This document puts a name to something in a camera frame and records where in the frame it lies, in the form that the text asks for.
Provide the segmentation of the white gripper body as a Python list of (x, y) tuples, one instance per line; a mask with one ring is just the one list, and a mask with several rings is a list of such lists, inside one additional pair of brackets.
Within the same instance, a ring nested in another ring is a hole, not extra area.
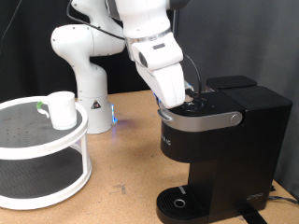
[(180, 62), (183, 53), (171, 32), (127, 38), (130, 59), (138, 74), (166, 108), (185, 101), (185, 81)]

